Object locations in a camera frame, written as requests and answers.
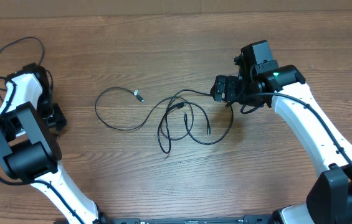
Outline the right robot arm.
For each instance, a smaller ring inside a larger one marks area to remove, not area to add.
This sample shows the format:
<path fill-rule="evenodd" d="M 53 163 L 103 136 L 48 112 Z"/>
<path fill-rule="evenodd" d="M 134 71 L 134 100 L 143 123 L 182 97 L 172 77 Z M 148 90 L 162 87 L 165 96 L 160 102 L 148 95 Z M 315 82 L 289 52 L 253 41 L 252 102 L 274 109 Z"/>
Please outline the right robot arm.
<path fill-rule="evenodd" d="M 245 216 L 243 222 L 352 223 L 352 144 L 320 108 L 305 77 L 294 65 L 279 66 L 267 40 L 241 48 L 234 63 L 238 74 L 217 76 L 213 99 L 253 110 L 272 108 L 290 126 L 318 176 L 303 203 Z"/>

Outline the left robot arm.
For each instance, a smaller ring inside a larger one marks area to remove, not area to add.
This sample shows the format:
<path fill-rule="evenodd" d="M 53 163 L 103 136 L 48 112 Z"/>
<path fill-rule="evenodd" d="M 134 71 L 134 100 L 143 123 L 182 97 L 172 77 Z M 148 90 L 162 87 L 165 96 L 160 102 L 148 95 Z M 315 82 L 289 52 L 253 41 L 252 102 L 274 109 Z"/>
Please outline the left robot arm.
<path fill-rule="evenodd" d="M 76 186 L 62 163 L 57 133 L 67 121 L 52 101 L 49 72 L 32 63 L 6 77 L 0 107 L 0 182 L 42 192 L 67 223 L 104 223 L 97 204 Z"/>

